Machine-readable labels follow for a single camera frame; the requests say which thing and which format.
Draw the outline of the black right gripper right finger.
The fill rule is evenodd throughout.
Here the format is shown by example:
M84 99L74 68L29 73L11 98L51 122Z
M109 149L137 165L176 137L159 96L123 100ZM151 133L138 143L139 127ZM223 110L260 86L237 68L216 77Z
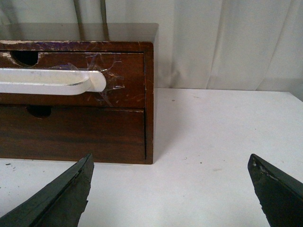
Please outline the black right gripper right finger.
M303 183L251 154L248 171L254 191L271 227L303 225Z

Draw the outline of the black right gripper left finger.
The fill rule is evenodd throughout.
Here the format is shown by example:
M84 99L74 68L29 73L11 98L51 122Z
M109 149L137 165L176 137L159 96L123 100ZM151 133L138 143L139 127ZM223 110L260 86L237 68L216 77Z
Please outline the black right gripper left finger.
M1 217L2 227L76 227L88 203L94 170L87 154L27 201Z

